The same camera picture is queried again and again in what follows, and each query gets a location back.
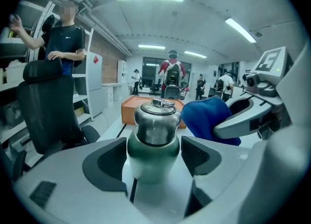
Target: lid handle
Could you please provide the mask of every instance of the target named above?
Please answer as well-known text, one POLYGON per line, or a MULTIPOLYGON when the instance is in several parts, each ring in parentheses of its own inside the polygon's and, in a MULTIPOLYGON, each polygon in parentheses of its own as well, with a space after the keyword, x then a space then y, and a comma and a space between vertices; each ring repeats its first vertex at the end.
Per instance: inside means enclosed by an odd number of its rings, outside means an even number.
POLYGON ((171 101, 167 101, 165 99, 160 100, 160 99, 152 99, 152 105, 156 107, 171 107, 174 106, 175 103, 171 101))

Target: man in black t-shirt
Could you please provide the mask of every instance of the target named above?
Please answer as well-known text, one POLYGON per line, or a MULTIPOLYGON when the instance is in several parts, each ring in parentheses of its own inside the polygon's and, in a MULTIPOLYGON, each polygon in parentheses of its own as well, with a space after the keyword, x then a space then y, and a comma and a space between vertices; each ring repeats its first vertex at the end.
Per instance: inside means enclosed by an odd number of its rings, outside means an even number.
POLYGON ((197 81, 195 100, 197 100, 199 97, 200 97, 200 100, 202 99, 202 95, 204 94, 205 84, 206 82, 203 79, 203 74, 200 74, 199 80, 197 81))
POLYGON ((83 28, 74 24, 78 12, 78 2, 74 0, 64 2, 60 7, 62 24, 51 28, 49 32, 37 39, 33 39, 26 33, 18 15, 13 17, 10 29, 16 32, 32 50, 46 46, 45 59, 61 58, 63 74, 71 75, 73 62, 81 61, 85 57, 85 32, 83 28))

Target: orange box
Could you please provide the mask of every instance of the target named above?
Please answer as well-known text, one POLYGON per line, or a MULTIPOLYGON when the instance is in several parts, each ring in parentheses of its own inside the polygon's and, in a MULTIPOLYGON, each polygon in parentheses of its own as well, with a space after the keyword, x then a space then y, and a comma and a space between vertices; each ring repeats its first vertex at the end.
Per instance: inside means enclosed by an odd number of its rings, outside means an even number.
MULTIPOLYGON (((128 98, 126 101, 122 102, 121 105, 122 123, 128 125, 135 125, 134 112, 136 107, 146 102, 150 102, 152 99, 153 98, 132 96, 128 98)), ((170 100, 170 101, 175 102, 175 107, 179 111, 181 111, 185 105, 180 100, 170 100)), ((178 128, 185 129, 186 124, 183 121, 181 121, 178 128)))

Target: ceiling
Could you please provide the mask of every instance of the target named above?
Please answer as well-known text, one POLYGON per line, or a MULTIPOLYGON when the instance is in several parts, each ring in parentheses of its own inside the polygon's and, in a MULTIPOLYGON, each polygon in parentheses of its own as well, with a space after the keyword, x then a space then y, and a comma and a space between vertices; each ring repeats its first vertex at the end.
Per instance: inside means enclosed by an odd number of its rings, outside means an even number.
POLYGON ((177 50, 187 62, 221 64, 255 60, 286 46, 295 60, 307 34, 288 0, 87 0, 94 15, 132 54, 167 57, 177 50), (225 23, 233 18, 250 31, 256 44, 225 23), (144 51, 138 44, 165 46, 144 51), (184 51, 206 59, 184 55, 184 51))

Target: brick wall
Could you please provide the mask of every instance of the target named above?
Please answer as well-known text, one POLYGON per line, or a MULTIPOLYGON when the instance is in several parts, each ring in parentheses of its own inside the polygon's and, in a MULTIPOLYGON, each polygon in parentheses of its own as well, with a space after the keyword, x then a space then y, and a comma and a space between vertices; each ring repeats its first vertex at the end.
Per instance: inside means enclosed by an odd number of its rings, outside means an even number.
MULTIPOLYGON (((79 20, 76 20, 75 23, 87 30, 90 30, 90 27, 86 26, 79 20)), ((102 83, 117 82, 118 61, 125 61, 126 55, 121 53, 117 48, 115 48, 95 31, 93 33, 90 51, 103 57, 102 83)))

